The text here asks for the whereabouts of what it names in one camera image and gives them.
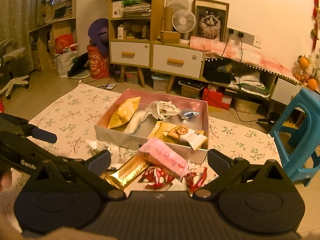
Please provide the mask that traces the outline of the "person left hand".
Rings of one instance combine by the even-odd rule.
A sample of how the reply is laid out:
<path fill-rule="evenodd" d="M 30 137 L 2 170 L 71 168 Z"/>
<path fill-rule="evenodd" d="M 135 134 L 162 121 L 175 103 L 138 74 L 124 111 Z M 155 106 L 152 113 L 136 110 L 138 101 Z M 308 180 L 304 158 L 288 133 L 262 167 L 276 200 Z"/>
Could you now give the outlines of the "person left hand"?
<path fill-rule="evenodd" d="M 12 185 L 12 171 L 11 169 L 6 170 L 0 175 L 0 191 L 8 189 Z"/>

